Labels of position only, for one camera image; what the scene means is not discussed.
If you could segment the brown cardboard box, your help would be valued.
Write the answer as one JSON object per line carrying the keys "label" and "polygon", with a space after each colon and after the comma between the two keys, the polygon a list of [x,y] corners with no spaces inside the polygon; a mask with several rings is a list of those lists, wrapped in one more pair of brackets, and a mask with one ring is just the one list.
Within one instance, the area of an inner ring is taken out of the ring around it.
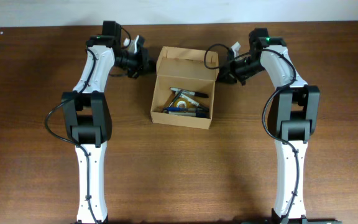
{"label": "brown cardboard box", "polygon": [[[163,47],[156,64],[157,79],[150,109],[153,123],[209,129],[214,107],[214,92],[219,57],[217,52],[178,47]],[[163,111],[175,97],[170,87],[198,91],[208,94],[208,98],[189,96],[209,108],[208,118],[178,116]]]}

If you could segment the black sharpie marker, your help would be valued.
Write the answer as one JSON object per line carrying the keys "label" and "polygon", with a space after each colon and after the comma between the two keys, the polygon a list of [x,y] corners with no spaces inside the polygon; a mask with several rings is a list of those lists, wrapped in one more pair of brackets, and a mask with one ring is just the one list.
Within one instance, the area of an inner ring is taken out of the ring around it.
{"label": "black sharpie marker", "polygon": [[198,92],[198,91],[184,90],[184,89],[175,88],[175,87],[170,87],[170,89],[171,89],[171,91],[174,91],[174,92],[182,91],[182,93],[184,93],[186,95],[196,96],[196,97],[200,97],[200,98],[208,98],[209,97],[208,94],[201,93],[201,92]]}

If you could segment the black whiteboard marker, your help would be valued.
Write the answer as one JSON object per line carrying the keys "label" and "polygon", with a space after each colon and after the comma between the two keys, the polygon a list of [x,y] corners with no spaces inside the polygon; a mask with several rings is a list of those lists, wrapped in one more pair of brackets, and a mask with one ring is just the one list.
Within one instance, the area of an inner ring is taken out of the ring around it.
{"label": "black whiteboard marker", "polygon": [[180,93],[180,98],[186,99],[189,103],[191,103],[192,105],[196,106],[197,108],[201,108],[204,111],[209,111],[209,108],[203,106],[201,103],[198,103],[197,101],[195,101],[194,99],[186,96],[183,93]]}

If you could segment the blue whiteboard marker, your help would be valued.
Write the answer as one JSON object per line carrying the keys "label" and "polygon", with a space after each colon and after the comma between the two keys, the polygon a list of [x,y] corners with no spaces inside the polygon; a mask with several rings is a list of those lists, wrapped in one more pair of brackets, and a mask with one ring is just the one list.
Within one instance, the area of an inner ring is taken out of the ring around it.
{"label": "blue whiteboard marker", "polygon": [[198,112],[169,111],[168,114],[178,115],[178,116],[189,116],[189,117],[195,117],[195,118],[208,118],[208,114],[198,113]]}

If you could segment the yellow tape roll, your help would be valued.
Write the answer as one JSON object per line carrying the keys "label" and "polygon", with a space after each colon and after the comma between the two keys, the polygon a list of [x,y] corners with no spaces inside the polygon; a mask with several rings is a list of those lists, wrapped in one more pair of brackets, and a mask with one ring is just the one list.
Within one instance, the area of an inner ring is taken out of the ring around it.
{"label": "yellow tape roll", "polygon": [[195,108],[194,105],[192,105],[191,103],[189,103],[186,99],[184,98],[179,98],[177,99],[174,104],[173,107],[177,107],[177,108]]}

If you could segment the black gel pen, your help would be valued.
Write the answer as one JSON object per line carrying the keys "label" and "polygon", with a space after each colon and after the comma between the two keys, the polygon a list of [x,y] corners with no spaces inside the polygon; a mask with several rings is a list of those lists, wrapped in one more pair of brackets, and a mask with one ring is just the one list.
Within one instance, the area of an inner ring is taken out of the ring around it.
{"label": "black gel pen", "polygon": [[176,94],[175,94],[175,97],[173,98],[172,102],[167,106],[168,108],[169,107],[172,107],[172,105],[174,104],[174,102],[181,96],[182,94],[182,90],[178,91]]}

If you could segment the blue gel pen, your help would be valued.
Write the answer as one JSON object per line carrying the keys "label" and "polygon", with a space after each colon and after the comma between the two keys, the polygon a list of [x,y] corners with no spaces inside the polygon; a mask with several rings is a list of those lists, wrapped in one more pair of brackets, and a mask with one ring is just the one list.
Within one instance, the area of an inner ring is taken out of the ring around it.
{"label": "blue gel pen", "polygon": [[163,111],[189,111],[189,112],[200,112],[204,111],[201,108],[177,108],[177,107],[166,107]]}

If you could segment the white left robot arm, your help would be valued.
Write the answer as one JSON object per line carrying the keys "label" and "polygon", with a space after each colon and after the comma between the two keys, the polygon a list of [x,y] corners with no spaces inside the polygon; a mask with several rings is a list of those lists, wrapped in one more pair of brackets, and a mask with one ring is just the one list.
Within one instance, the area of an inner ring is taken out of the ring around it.
{"label": "white left robot arm", "polygon": [[87,59],[81,78],[62,95],[68,139],[74,143],[79,164],[80,204],[77,223],[107,223],[104,196],[104,157],[112,135],[112,119],[104,94],[114,67],[136,79],[154,72],[155,61],[144,47],[145,39],[121,39],[122,25],[104,21],[102,31],[86,41]]}

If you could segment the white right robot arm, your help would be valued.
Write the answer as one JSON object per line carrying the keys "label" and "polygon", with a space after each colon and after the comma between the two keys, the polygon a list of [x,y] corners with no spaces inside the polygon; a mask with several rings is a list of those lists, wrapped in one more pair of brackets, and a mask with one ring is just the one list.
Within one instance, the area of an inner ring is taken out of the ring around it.
{"label": "white right robot arm", "polygon": [[320,91],[302,79],[292,64],[286,42],[269,36],[266,28],[249,34],[249,51],[227,53],[218,82],[246,84],[266,71],[275,91],[262,112],[262,126],[274,140],[277,152],[277,194],[271,223],[308,223],[303,201],[304,158],[316,128]]}

